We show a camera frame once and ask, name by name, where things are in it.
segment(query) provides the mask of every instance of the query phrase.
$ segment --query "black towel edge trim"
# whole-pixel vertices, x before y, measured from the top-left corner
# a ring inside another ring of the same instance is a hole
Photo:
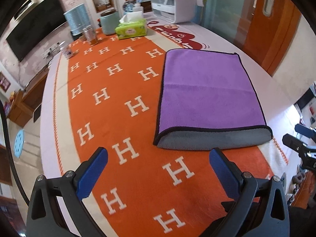
[[[236,131],[244,131],[244,130],[255,130],[255,129],[267,129],[271,133],[271,140],[273,138],[272,129],[267,125],[255,125],[255,126],[245,126],[245,127],[235,127],[235,128],[200,128],[200,127],[189,127],[189,126],[173,126],[163,130],[157,136],[155,136],[153,145],[157,146],[160,139],[171,133],[176,131],[192,131],[192,132],[207,132],[207,133],[223,133],[223,132],[236,132]]]
[[[157,107],[156,129],[155,129],[155,135],[154,135],[154,142],[153,142],[153,144],[155,143],[155,139],[160,135],[160,134],[159,134],[160,109],[161,109],[161,102],[162,102],[162,96],[163,96],[163,82],[164,82],[164,78],[165,78],[165,65],[166,65],[167,54],[168,54],[168,52],[170,52],[170,51],[172,51],[172,50],[182,50],[182,49],[183,49],[183,48],[170,49],[170,50],[168,50],[168,51],[165,53],[165,59],[164,59],[164,62],[163,62],[162,77],[161,77],[160,95],[159,95],[159,101],[158,101],[158,107]],[[239,56],[238,53],[236,53],[236,52],[234,52],[234,53],[229,53],[229,52],[219,52],[219,51],[197,50],[197,49],[190,49],[190,50],[205,51],[205,52],[217,52],[217,53],[224,53],[224,54],[231,54],[231,55],[235,55],[235,54],[236,54],[236,55],[238,56],[238,59],[239,59],[239,62],[240,62],[240,64],[241,64],[242,68],[244,69],[244,71],[245,71],[246,74],[247,74],[247,77],[248,77],[248,79],[249,79],[249,81],[250,81],[250,84],[251,84],[251,86],[252,86],[252,89],[253,89],[254,92],[255,92],[255,95],[256,95],[256,97],[257,97],[257,101],[258,101],[259,106],[260,106],[260,109],[261,109],[261,113],[262,113],[262,116],[263,116],[264,123],[265,123],[265,125],[267,126],[267,122],[266,122],[266,120],[265,120],[265,116],[264,116],[264,113],[263,113],[263,110],[262,110],[262,106],[261,106],[261,104],[260,104],[260,101],[259,101],[257,92],[256,92],[255,88],[253,87],[252,81],[251,81],[251,79],[250,79],[250,77],[249,77],[249,75],[248,75],[248,72],[246,71],[244,65],[242,64],[241,59],[240,59],[240,56]],[[267,126],[267,127],[270,129],[271,135],[273,136],[273,134],[272,134],[272,129],[271,129],[269,126]]]

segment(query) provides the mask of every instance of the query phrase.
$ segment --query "small bottle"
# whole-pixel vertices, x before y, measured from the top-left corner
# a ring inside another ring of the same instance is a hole
[[[59,47],[62,54],[66,57],[67,60],[70,59],[74,55],[65,41],[63,41],[59,45]]]
[[[133,11],[134,4],[135,4],[134,0],[125,1],[125,3],[123,4],[124,15],[126,13],[129,13],[129,12]]]
[[[140,6],[140,3],[135,3],[133,7],[133,11],[141,11],[142,13],[144,13],[144,7]]]

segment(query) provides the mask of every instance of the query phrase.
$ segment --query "orange rope border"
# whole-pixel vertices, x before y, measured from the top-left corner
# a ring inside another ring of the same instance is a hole
[[[284,151],[281,149],[280,145],[278,144],[277,140],[275,139],[275,137],[273,136],[272,138],[274,144],[276,145],[277,149],[280,151],[285,163],[288,165],[289,164],[289,160],[288,158],[285,156]]]
[[[60,150],[59,150],[58,136],[57,136],[57,125],[56,125],[56,88],[57,88],[57,78],[58,78],[58,71],[59,71],[59,65],[60,65],[61,56],[62,56],[62,55],[60,55],[60,57],[59,57],[58,66],[57,66],[57,71],[56,71],[56,76],[55,76],[55,83],[54,83],[54,95],[53,95],[53,124],[54,124],[54,139],[55,139],[55,145],[56,145],[56,153],[57,153],[57,159],[58,159],[59,170],[60,170],[61,175],[64,175],[64,170],[63,170],[63,166],[62,166],[61,158],[60,158]]]

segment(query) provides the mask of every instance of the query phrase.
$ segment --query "door handle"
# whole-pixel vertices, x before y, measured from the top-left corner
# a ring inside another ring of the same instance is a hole
[[[270,17],[272,14],[274,0],[264,0],[262,13],[266,17]]]

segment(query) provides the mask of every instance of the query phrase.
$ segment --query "white appliance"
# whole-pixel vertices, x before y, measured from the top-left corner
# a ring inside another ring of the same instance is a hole
[[[194,18],[197,0],[151,0],[154,15],[170,23],[181,23]]]

